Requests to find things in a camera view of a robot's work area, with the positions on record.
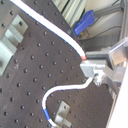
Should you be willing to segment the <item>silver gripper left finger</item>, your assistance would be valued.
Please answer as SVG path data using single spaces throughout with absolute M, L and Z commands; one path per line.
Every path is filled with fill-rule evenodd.
M 96 86 L 100 86 L 105 77 L 103 70 L 107 66 L 105 60 L 83 60 L 80 68 L 86 77 L 91 77 Z

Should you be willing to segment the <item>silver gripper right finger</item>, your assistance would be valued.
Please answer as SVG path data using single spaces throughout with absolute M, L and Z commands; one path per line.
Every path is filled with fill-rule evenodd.
M 111 47 L 109 59 L 111 66 L 107 67 L 107 72 L 112 74 L 116 65 L 128 59 L 128 37 L 121 39 Z

